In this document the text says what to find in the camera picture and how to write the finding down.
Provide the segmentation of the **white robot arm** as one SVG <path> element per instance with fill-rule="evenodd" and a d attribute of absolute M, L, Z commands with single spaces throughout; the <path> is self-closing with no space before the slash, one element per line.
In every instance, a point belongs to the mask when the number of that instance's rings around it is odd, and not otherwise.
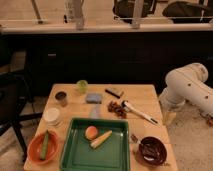
<path fill-rule="evenodd" d="M 166 87 L 159 96 L 166 110 L 182 107 L 185 101 L 197 105 L 213 117 L 213 88 L 207 86 L 208 70 L 201 63 L 191 63 L 167 73 Z"/>

